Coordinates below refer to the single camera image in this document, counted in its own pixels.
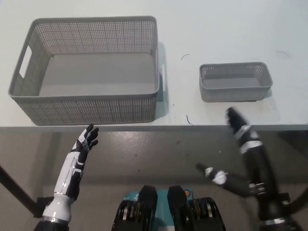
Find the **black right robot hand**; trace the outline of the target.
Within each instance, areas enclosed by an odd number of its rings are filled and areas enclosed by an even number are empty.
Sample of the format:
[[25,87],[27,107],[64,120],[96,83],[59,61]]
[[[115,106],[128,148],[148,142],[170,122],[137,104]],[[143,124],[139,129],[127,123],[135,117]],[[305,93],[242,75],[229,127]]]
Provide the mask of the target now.
[[215,185],[241,197],[277,195],[277,181],[268,152],[258,133],[234,107],[229,107],[226,115],[227,122],[238,142],[248,178],[240,178],[202,163],[197,163],[196,169]]

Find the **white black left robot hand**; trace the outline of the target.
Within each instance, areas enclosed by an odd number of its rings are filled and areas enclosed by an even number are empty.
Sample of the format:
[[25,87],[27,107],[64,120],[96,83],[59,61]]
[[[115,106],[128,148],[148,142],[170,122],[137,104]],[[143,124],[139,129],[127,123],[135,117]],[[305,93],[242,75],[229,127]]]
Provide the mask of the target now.
[[77,138],[71,151],[67,154],[54,193],[66,195],[74,200],[79,194],[79,185],[88,154],[93,146],[98,143],[98,128],[90,124]]

